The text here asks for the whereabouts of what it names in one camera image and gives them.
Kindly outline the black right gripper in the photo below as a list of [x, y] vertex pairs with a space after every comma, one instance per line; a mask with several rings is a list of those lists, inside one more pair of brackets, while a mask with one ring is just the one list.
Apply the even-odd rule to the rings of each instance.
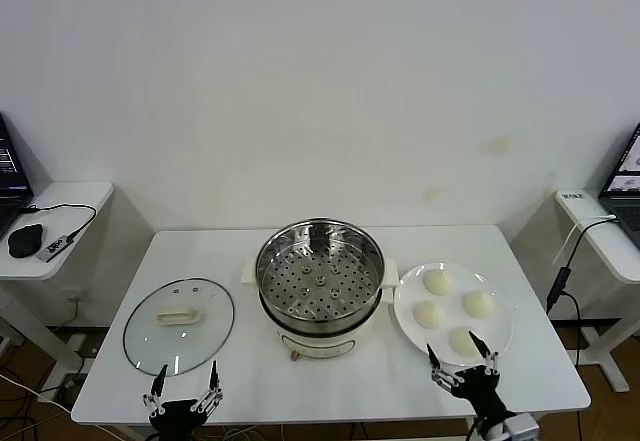
[[456, 375], [462, 379], [458, 381], [454, 373], [442, 367], [431, 346], [427, 345], [431, 379], [445, 391], [451, 392], [454, 397], [468, 401], [476, 416], [487, 427], [493, 427], [514, 417], [515, 413], [507, 409], [496, 391], [500, 380], [497, 368], [498, 353], [491, 351], [485, 341], [471, 330], [468, 334], [484, 359], [484, 364], [458, 371]]

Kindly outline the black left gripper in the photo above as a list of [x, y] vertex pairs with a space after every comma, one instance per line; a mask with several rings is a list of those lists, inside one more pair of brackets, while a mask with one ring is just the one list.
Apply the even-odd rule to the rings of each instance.
[[211, 365], [207, 390], [196, 399], [169, 401], [162, 404], [161, 396], [164, 388], [168, 365], [164, 364], [154, 378], [149, 393], [142, 397], [143, 404], [149, 411], [149, 422], [154, 432], [149, 440], [190, 441], [195, 439], [195, 430], [207, 421], [207, 414], [212, 414], [223, 399], [223, 390], [217, 369], [217, 361]]

